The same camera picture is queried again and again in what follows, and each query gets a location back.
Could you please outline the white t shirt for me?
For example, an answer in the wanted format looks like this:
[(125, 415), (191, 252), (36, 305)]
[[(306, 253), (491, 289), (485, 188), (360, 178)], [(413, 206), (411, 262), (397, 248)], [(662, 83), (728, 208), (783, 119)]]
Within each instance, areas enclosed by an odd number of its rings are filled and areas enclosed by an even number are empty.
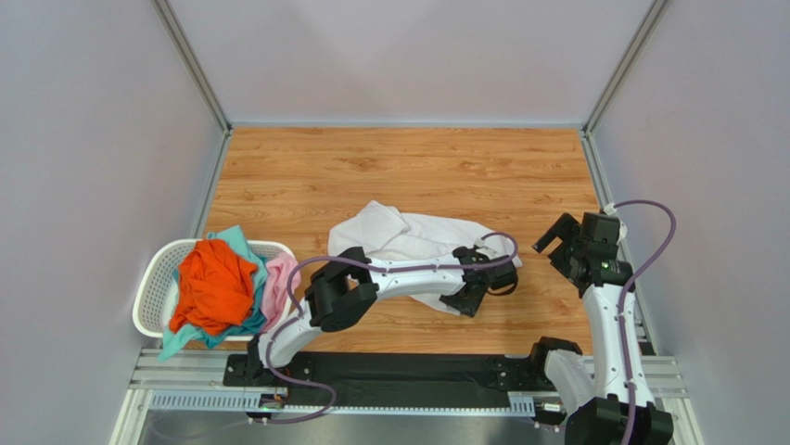
[(429, 260), (468, 248), (462, 261), (469, 263), (473, 255), (479, 262), (498, 261), (514, 252), (511, 241), (478, 222), (402, 213), (375, 200), (329, 231), (330, 256), (355, 247), (362, 248), (367, 257), (383, 261)]

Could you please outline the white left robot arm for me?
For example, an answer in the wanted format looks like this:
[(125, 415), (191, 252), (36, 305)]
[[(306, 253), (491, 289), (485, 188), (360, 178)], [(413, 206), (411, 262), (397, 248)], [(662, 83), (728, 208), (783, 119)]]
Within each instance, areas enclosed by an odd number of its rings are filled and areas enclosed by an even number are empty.
[(360, 247), (319, 257), (301, 299), (294, 276), (287, 294), (295, 308), (274, 329), (258, 337), (264, 369), (280, 369), (322, 334), (357, 325), (378, 302), (403, 296), (437, 295), (462, 315), (473, 317), (487, 295), (508, 295), (518, 284), (516, 258), (483, 247), (411, 261), (381, 260)]

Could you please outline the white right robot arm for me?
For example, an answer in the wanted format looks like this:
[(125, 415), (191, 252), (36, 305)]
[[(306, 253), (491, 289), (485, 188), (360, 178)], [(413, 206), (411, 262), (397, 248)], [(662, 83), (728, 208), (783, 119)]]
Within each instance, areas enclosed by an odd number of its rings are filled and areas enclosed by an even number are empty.
[(567, 411), (567, 444), (668, 444), (674, 434), (672, 416), (657, 407), (643, 370), (635, 273), (618, 257), (625, 232), (614, 216), (587, 212), (576, 220), (564, 213), (532, 246), (541, 253), (560, 242), (548, 258), (579, 291), (592, 333), (591, 372), (573, 342), (543, 337), (531, 352)]

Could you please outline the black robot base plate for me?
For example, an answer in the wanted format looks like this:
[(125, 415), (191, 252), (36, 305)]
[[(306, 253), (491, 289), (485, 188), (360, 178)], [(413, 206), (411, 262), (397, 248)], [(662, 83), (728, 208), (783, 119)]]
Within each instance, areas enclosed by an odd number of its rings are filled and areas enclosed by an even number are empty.
[(503, 355), (300, 352), (281, 368), (287, 382), (245, 354), (226, 361), (226, 387), (280, 387), (287, 403), (337, 407), (504, 408), (514, 391), (551, 391), (530, 357)]

